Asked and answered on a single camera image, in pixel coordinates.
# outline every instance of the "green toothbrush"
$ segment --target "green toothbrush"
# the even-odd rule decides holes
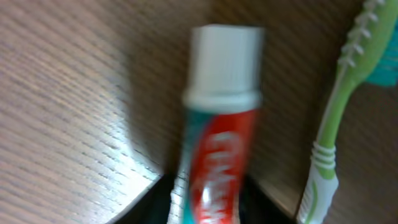
[[[310,174],[297,221],[321,224],[338,187],[335,141],[344,108],[361,83],[398,81],[398,0],[367,0],[348,34],[337,78],[313,144]]]

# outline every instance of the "wood grain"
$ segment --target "wood grain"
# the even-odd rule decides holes
[[[0,0],[0,223],[106,223],[175,170],[190,29],[209,22],[267,28],[248,172],[293,215],[361,2]],[[350,100],[327,223],[398,219],[397,102],[371,85]]]

